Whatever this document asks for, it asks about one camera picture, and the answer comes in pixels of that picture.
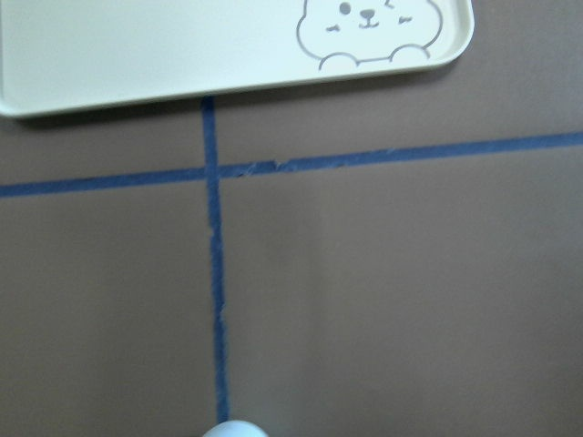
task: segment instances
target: gray surface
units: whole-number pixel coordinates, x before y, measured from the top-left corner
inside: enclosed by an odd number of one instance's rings
[[[218,99],[233,163],[581,129],[583,2],[474,2],[472,45],[432,72]]]
[[[583,150],[224,185],[233,413],[270,435],[583,435]]]
[[[221,162],[583,129],[583,4],[475,8],[449,67],[219,97]],[[0,119],[0,184],[200,166],[198,104]],[[583,435],[582,150],[226,181],[235,416]],[[205,205],[202,182],[0,199],[2,437],[212,425]]]
[[[214,423],[202,185],[0,201],[0,435]]]

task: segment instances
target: blue line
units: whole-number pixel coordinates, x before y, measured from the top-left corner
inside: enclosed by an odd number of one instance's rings
[[[229,383],[227,377],[227,327],[224,320],[224,264],[222,245],[222,219],[220,214],[219,157],[217,151],[214,100],[204,97],[200,104],[204,133],[204,155],[209,201],[210,262],[212,298],[214,305],[215,389],[217,392],[217,422],[229,419]]]
[[[259,161],[218,167],[218,178],[241,178],[294,173],[326,168],[356,167],[399,161],[423,159],[460,158],[475,155],[519,152],[558,147],[583,147],[583,132],[477,141],[442,146],[388,148],[369,152],[349,153],[315,158],[298,158],[285,162]],[[99,178],[65,179],[0,186],[0,198],[58,194],[74,191],[91,191],[110,188],[127,188],[144,185],[196,181],[205,178],[204,168],[186,168],[159,172],[137,173]]]
[[[460,158],[474,155],[518,152],[557,147],[583,146],[583,132],[541,137],[499,139],[448,144],[442,146],[389,148],[371,152],[349,153],[327,157],[298,158],[285,162],[259,161],[220,167],[221,178],[241,178],[273,173],[296,173],[341,167],[358,167],[399,161]]]
[[[64,179],[48,182],[0,186],[0,198],[40,196],[46,194],[71,193],[76,191],[96,191],[100,189],[140,187],[157,184],[173,184],[204,180],[204,168],[153,171],[129,175],[104,176],[99,178]]]

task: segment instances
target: vertical blue line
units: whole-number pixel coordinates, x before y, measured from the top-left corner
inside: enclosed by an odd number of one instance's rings
[[[205,172],[209,202],[211,287],[214,310],[215,390],[217,421],[229,419],[229,383],[227,377],[227,327],[224,320],[225,291],[223,281],[222,219],[220,214],[220,175],[213,97],[204,97],[202,110]]]

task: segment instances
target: bear eye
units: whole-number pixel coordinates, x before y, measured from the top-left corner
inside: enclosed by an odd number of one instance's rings
[[[350,14],[351,10],[352,10],[352,8],[350,7],[350,3],[348,3],[348,2],[340,3],[340,13],[341,14],[348,15],[348,14]]]

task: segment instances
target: white ball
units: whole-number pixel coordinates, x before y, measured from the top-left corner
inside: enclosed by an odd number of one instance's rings
[[[230,421],[215,426],[202,437],[268,437],[268,435],[252,423]]]

